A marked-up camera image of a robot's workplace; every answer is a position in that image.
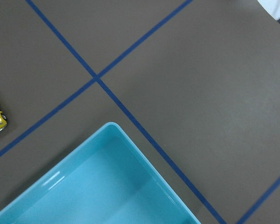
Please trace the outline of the light blue plastic bin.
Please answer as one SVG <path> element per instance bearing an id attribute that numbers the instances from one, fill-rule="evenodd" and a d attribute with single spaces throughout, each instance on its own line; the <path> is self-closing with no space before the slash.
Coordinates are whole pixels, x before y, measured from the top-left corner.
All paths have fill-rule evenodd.
<path id="1" fill-rule="evenodd" d="M 122 128 L 108 122 L 0 211 L 0 224 L 197 224 Z"/>

